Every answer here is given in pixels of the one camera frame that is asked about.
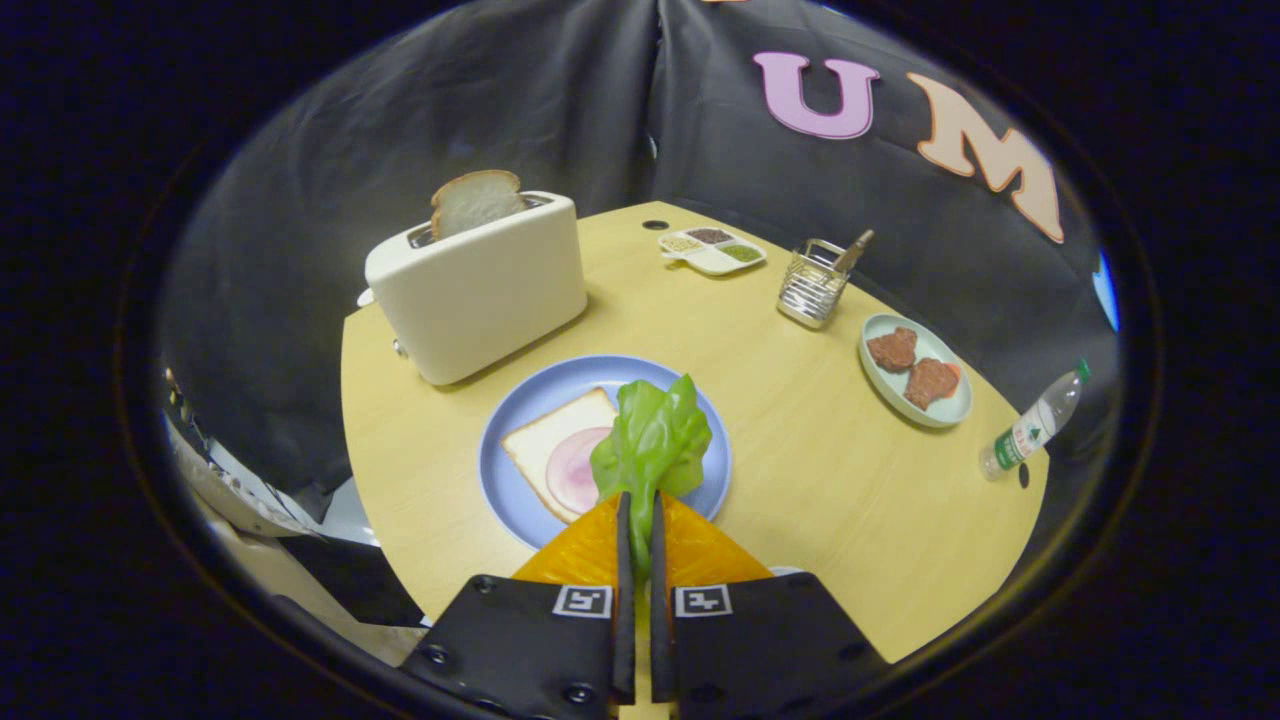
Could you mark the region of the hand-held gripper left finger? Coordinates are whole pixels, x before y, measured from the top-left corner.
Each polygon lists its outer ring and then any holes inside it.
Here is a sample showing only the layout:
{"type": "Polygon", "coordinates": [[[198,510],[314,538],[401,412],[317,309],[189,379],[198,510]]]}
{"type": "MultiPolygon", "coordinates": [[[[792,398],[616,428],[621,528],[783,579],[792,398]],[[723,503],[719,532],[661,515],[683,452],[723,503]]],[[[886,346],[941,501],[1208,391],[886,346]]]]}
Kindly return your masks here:
{"type": "Polygon", "coordinates": [[[612,561],[602,582],[467,579],[401,671],[481,717],[608,719],[635,698],[627,493],[556,537],[612,561]]]}

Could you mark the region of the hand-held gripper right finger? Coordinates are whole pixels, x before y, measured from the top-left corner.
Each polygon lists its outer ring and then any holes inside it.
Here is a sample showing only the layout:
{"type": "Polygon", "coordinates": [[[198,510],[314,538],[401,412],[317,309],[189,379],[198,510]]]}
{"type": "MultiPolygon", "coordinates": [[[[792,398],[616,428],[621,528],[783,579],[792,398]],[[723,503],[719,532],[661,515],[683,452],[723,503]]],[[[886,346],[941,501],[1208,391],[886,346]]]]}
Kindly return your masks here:
{"type": "Polygon", "coordinates": [[[888,671],[818,577],[776,573],[682,501],[654,502],[652,689],[678,719],[823,719],[888,671]]]}

